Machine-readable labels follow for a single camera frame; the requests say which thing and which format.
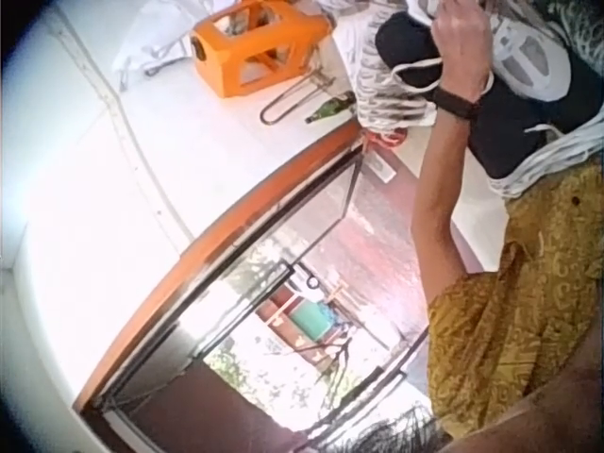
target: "black watch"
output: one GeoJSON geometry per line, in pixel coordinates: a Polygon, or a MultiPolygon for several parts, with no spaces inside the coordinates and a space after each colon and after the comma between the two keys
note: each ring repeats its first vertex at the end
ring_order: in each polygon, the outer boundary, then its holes
{"type": "Polygon", "coordinates": [[[448,111],[449,113],[462,118],[463,120],[473,121],[478,116],[479,104],[473,104],[462,97],[436,87],[432,95],[432,102],[436,107],[448,111]]]}

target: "green glass bottle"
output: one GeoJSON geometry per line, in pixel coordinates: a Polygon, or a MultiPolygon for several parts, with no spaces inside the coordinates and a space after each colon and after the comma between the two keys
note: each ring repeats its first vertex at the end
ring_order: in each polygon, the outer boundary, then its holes
{"type": "Polygon", "coordinates": [[[317,109],[311,116],[304,121],[306,124],[314,123],[315,121],[335,116],[341,111],[349,109],[357,103],[357,97],[351,91],[344,92],[339,96],[332,97],[317,109]]]}

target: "black fabric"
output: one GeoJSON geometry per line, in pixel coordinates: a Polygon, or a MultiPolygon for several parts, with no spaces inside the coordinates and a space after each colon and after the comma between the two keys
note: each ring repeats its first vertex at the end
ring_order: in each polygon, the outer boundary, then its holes
{"type": "Polygon", "coordinates": [[[571,84],[568,94],[554,102],[538,102],[545,118],[568,133],[594,118],[604,104],[604,80],[577,54],[569,51],[571,84]]]}
{"type": "MultiPolygon", "coordinates": [[[[429,28],[415,22],[407,12],[398,12],[376,35],[376,48],[391,69],[439,56],[429,28]]],[[[480,100],[478,118],[472,123],[468,147],[489,177],[508,176],[524,159],[545,145],[544,132],[525,129],[551,123],[569,132],[593,118],[604,102],[602,80],[582,60],[571,54],[573,79],[569,93],[556,102],[541,102],[518,96],[495,76],[493,87],[480,100]]],[[[427,86],[441,76],[442,67],[412,69],[399,76],[407,83],[427,86]]],[[[431,100],[432,92],[425,94],[431,100]]]]}

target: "orange container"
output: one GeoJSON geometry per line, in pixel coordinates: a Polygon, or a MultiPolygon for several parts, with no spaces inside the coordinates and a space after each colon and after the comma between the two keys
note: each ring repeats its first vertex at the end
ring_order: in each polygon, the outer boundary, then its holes
{"type": "Polygon", "coordinates": [[[243,0],[195,26],[195,67],[220,97],[245,96],[308,70],[331,26],[281,0],[243,0]]]}

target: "green object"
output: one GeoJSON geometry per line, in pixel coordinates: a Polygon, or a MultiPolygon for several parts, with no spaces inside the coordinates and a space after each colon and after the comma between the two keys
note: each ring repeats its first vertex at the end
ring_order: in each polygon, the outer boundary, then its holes
{"type": "Polygon", "coordinates": [[[304,121],[306,124],[314,123],[315,121],[335,116],[341,111],[349,109],[357,103],[357,97],[353,92],[345,92],[336,97],[332,97],[317,109],[311,116],[304,121]]]}
{"type": "Polygon", "coordinates": [[[333,323],[324,315],[321,308],[309,300],[300,302],[291,311],[290,319],[314,342],[321,340],[333,326],[333,323]]]}

